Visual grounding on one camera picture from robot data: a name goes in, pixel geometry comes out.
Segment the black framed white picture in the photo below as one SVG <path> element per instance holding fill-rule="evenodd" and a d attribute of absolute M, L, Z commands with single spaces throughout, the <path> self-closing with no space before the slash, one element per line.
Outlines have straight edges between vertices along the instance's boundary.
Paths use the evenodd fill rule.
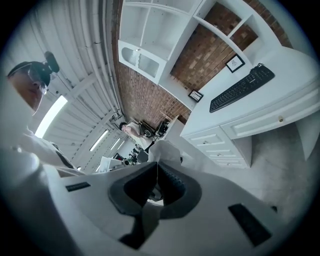
<path fill-rule="evenodd" d="M 246 63 L 242 60 L 242 58 L 238 54 L 235 54 L 225 63 L 225 66 L 229 69 L 231 73 L 234 73 L 238 69 L 243 67 L 245 64 Z"/>

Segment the black keyboard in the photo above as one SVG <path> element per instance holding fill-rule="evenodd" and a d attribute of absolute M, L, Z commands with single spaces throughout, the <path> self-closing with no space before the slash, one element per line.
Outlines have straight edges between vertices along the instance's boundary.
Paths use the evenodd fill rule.
<path fill-rule="evenodd" d="M 259 89 L 275 78 L 275 74 L 264 64 L 259 63 L 247 76 L 211 100 L 209 112 L 218 111 Z"/>

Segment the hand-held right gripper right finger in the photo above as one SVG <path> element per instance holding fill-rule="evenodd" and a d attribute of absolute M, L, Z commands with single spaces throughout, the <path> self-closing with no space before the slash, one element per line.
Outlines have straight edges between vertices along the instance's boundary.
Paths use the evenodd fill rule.
<path fill-rule="evenodd" d="M 161 219 L 185 217 L 197 206 L 202 197 L 200 184 L 168 162 L 158 162 L 157 184 L 163 197 Z"/>

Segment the white desk drawer unit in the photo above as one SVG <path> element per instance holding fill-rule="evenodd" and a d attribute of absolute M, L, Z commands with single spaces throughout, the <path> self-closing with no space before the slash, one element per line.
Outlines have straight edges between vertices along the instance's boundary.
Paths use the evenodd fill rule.
<path fill-rule="evenodd" d="M 248 169 L 252 164 L 252 136 L 295 123 L 307 160 L 320 135 L 320 82 L 313 82 L 279 103 L 224 124 L 200 127 L 199 122 L 184 126 L 181 136 L 216 165 Z"/>

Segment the black framed tree picture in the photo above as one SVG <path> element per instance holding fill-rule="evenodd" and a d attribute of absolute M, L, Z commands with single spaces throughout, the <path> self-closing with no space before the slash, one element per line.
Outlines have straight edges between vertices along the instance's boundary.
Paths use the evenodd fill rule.
<path fill-rule="evenodd" d="M 188 97 L 191 98 L 196 103 L 199 103 L 201 101 L 201 99 L 204 97 L 204 95 L 202 93 L 200 93 L 199 91 L 193 89 L 188 94 Z"/>

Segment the white shelf unit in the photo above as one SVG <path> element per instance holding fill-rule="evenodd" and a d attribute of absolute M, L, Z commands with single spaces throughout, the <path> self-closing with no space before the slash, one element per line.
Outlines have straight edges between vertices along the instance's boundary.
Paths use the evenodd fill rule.
<path fill-rule="evenodd" d="M 223 33 L 205 19 L 215 4 L 223 5 L 240 19 L 229 33 Z M 124 0 L 119 61 L 192 110 L 195 101 L 170 73 L 198 25 L 218 36 L 243 61 L 233 71 L 223 70 L 223 74 L 235 81 L 243 78 L 269 52 L 281 47 L 267 22 L 243 0 Z"/>

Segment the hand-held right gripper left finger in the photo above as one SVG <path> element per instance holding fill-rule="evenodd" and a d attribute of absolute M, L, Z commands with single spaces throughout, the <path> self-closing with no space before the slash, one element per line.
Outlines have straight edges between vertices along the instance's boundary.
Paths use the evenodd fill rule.
<path fill-rule="evenodd" d="M 112 172 L 119 175 L 108 189 L 108 196 L 120 214 L 140 215 L 157 184 L 158 163 L 145 162 Z"/>

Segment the person's beige t-shirt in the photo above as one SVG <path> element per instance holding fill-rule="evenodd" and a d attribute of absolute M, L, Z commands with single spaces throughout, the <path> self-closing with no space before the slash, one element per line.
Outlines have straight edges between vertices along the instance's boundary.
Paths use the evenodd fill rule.
<path fill-rule="evenodd" d="M 17 177 L 27 177 L 43 166 L 49 166 L 49 171 L 61 178 L 85 175 L 65 157 L 56 144 L 37 137 L 29 129 L 19 138 L 10 137 L 7 133 L 1 135 L 0 148 L 8 146 L 19 146 L 22 149 L 22 154 L 16 152 L 17 158 L 9 162 L 9 170 Z"/>

